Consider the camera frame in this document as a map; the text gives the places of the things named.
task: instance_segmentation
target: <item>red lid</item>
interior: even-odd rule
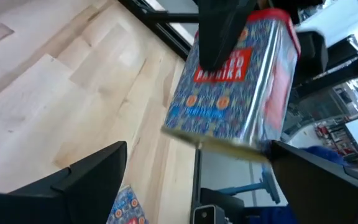
[[[285,25],[287,26],[288,33],[290,34],[292,42],[296,48],[296,51],[298,52],[299,58],[301,55],[301,45],[299,44],[298,36],[296,35],[294,26],[292,24],[291,16],[286,11],[276,8],[254,11],[251,15],[249,15],[247,21],[256,21],[268,18],[280,19],[285,23]]]

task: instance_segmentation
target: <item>paprika tin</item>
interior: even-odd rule
[[[300,45],[281,9],[253,12],[223,67],[199,65],[198,37],[187,58],[162,131],[247,159],[263,157],[261,143],[279,139]]]

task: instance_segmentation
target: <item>red label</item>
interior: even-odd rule
[[[283,123],[285,103],[287,101],[290,76],[277,62],[273,69],[273,87],[265,105],[267,122],[275,129],[280,129]]]
[[[127,224],[138,224],[137,223],[137,218],[135,217],[135,218],[131,218],[131,220],[129,220],[128,222],[127,222]]]
[[[194,82],[239,82],[244,81],[252,49],[233,50],[223,67],[215,72],[203,71],[198,66]]]

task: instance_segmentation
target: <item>blue stand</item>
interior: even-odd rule
[[[262,165],[262,178],[260,183],[245,185],[242,187],[228,187],[225,189],[218,190],[221,193],[226,195],[235,196],[236,194],[248,192],[251,190],[265,189],[268,194],[272,197],[272,200],[278,204],[280,203],[280,196],[278,195],[278,190],[276,188],[272,170],[266,165]]]

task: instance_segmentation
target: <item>blue fabric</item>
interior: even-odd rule
[[[311,146],[304,148],[305,151],[310,152],[318,157],[327,159],[331,162],[347,166],[347,162],[338,153],[327,149],[323,146]],[[297,224],[295,214],[289,205],[285,207],[269,207],[261,209],[259,217],[249,217],[250,224]]]

